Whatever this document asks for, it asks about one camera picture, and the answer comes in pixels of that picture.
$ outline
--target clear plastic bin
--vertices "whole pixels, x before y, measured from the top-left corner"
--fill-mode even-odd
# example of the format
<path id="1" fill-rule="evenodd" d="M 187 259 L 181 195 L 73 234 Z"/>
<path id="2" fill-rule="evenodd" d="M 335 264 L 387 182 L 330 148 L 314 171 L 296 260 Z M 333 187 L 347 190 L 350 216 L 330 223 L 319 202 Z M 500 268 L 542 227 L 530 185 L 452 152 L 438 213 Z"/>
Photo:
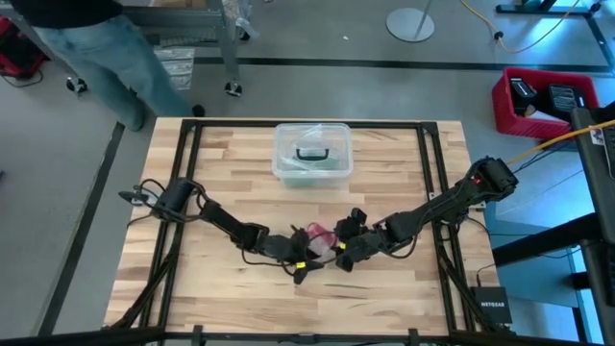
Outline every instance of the clear plastic bin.
<path id="1" fill-rule="evenodd" d="M 343 184 L 353 172 L 352 132 L 346 124 L 278 125 L 271 167 L 290 187 Z"/>

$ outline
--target black handle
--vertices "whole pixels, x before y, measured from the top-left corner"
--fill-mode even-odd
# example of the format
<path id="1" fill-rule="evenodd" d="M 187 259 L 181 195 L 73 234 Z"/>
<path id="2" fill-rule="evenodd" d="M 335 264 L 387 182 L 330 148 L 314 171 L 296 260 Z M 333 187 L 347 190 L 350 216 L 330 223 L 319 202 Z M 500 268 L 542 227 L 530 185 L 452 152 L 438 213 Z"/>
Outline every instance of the black handle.
<path id="1" fill-rule="evenodd" d="M 323 156 L 302 156 L 301 149 L 297 149 L 297 159 L 301 161 L 324 161 L 329 157 L 329 149 L 325 149 Z"/>

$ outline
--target yellow cable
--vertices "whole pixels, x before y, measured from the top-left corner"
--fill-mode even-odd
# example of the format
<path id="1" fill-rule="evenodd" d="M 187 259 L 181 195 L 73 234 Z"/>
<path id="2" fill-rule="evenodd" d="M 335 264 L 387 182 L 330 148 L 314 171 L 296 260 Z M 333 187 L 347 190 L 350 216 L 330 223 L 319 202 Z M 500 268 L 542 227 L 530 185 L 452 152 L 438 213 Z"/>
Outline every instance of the yellow cable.
<path id="1" fill-rule="evenodd" d="M 584 128 L 584 129 L 576 130 L 576 131 L 573 131 L 573 132 L 568 133 L 566 135 L 562 135 L 562 136 L 559 136 L 559 137 L 547 140 L 546 142 L 538 145 L 537 147 L 534 147 L 534 148 L 531 148 L 531 149 L 527 150 L 527 152 L 519 155 L 518 157 L 512 159 L 511 161 L 508 161 L 506 164 L 511 165 L 511 164 L 513 164 L 515 162 L 518 162 L 518 161 L 522 160 L 524 157 L 526 157 L 528 155 L 531 155 L 531 154 L 537 152 L 538 150 L 546 148 L 546 147 L 548 147 L 550 145 L 558 143 L 561 140 L 568 139 L 568 138 L 571 138 L 571 137 L 574 137 L 574 136 L 578 136 L 578 135 L 582 135 L 582 134 L 586 134 L 586 133 L 588 133 L 588 132 L 590 132 L 592 130 L 598 130 L 598 129 L 601 129 L 601 128 L 605 128 L 607 126 L 614 126 L 614 125 L 615 125 L 615 120 L 610 120 L 610 121 L 604 122 L 602 124 L 589 126 L 589 127 Z"/>
<path id="2" fill-rule="evenodd" d="M 566 19 L 570 13 L 572 13 L 572 11 L 575 9 L 575 7 L 577 6 L 577 4 L 580 2 L 580 0 L 577 0 L 575 2 L 575 4 L 573 6 L 571 6 L 570 10 L 568 10 L 562 17 L 561 19 L 559 19 L 559 21 L 557 22 L 557 24 L 555 24 L 555 26 L 553 26 L 545 35 L 543 35 L 541 38 L 539 38 L 537 41 L 535 41 L 534 43 L 532 43 L 531 45 L 527 46 L 526 48 L 523 49 L 519 49 L 519 50 L 510 50 L 508 49 L 508 47 L 506 47 L 506 45 L 504 44 L 504 40 L 500 37 L 498 38 L 498 42 L 500 43 L 500 45 L 502 45 L 502 48 L 506 51 L 506 53 L 508 54 L 518 54 L 521 52 L 525 52 L 528 49 L 530 49 L 531 47 L 535 46 L 536 44 L 540 43 L 540 41 L 542 41 L 543 39 L 545 39 L 548 35 L 550 35 L 555 29 L 557 29 L 557 27 L 559 26 L 559 24 L 561 24 L 564 19 Z M 494 31 L 494 33 L 499 32 L 498 28 L 496 28 L 495 25 L 493 25 L 493 23 L 487 19 L 484 15 L 480 14 L 478 11 L 474 10 L 472 7 L 470 7 L 470 5 L 468 5 L 468 3 L 466 2 L 466 0 L 461 0 L 461 3 L 463 4 L 463 6 L 466 7 L 466 9 L 470 10 L 470 12 L 472 12 L 475 16 L 477 16 L 478 18 L 482 19 L 483 22 L 485 22 L 490 28 L 491 30 Z"/>

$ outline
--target plastic container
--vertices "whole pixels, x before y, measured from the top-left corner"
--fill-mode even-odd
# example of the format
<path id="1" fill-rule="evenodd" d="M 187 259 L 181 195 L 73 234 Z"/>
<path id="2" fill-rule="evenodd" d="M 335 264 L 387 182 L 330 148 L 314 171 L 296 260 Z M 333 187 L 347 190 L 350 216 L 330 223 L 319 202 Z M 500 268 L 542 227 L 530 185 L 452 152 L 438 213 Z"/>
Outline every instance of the plastic container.
<path id="1" fill-rule="evenodd" d="M 528 119 L 515 114 L 509 82 L 511 77 L 522 78 L 539 93 L 548 92 L 547 89 L 551 84 L 576 87 L 581 91 L 588 109 L 591 110 L 599 106 L 594 83 L 587 76 L 507 67 L 504 69 L 503 77 L 492 90 L 496 128 L 498 132 L 503 134 L 551 139 L 570 132 L 570 124 L 567 123 Z"/>
<path id="2" fill-rule="evenodd" d="M 278 125 L 271 168 L 289 187 L 343 184 L 353 172 L 352 132 L 346 124 Z"/>

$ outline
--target white round base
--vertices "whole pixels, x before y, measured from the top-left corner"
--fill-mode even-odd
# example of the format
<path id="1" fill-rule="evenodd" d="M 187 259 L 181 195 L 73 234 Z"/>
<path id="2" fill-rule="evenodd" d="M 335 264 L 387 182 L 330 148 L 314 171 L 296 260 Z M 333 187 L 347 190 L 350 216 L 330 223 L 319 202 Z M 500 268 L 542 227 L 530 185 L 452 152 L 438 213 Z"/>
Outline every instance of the white round base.
<path id="1" fill-rule="evenodd" d="M 417 33 L 419 24 L 423 18 L 423 12 L 416 9 L 398 9 L 386 18 L 386 28 L 394 37 L 408 41 L 420 42 L 433 35 L 435 24 L 428 15 L 423 23 L 423 28 Z"/>

